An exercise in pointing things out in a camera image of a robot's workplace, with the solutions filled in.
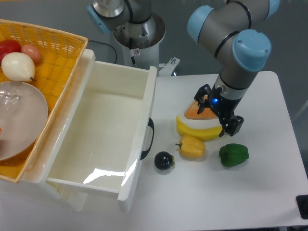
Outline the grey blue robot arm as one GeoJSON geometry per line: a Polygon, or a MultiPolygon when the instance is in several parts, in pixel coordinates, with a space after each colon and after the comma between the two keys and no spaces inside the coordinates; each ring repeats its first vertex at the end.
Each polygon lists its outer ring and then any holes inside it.
{"type": "MultiPolygon", "coordinates": [[[[191,38],[222,64],[215,84],[202,86],[194,98],[199,113],[209,108],[218,117],[221,134],[235,135],[244,122],[235,108],[271,53],[270,40],[253,26],[268,19],[279,5],[278,0],[229,0],[219,10],[201,6],[188,20],[191,38]]],[[[166,31],[150,1],[95,0],[87,11],[101,33],[113,33],[125,65],[159,66],[159,44],[166,31]]]]}

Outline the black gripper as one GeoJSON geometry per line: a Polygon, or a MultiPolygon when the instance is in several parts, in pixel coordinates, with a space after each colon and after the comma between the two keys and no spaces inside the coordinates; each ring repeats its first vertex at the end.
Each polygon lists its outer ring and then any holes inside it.
{"type": "Polygon", "coordinates": [[[199,88],[195,94],[194,100],[197,102],[197,114],[201,114],[206,108],[211,109],[218,116],[222,126],[222,131],[218,135],[222,137],[225,134],[233,136],[237,134],[244,122],[244,118],[234,114],[234,110],[241,99],[231,100],[221,96],[222,88],[213,88],[208,84],[199,88]]]}

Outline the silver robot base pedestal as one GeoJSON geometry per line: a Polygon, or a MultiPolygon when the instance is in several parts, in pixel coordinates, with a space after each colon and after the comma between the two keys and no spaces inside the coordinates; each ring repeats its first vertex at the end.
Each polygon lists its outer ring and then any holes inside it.
{"type": "Polygon", "coordinates": [[[113,30],[116,41],[120,44],[126,66],[140,69],[157,68],[157,75],[175,76],[175,69],[180,59],[172,57],[167,63],[160,63],[160,43],[166,29],[162,18],[152,13],[148,21],[142,24],[126,22],[113,30]]]}

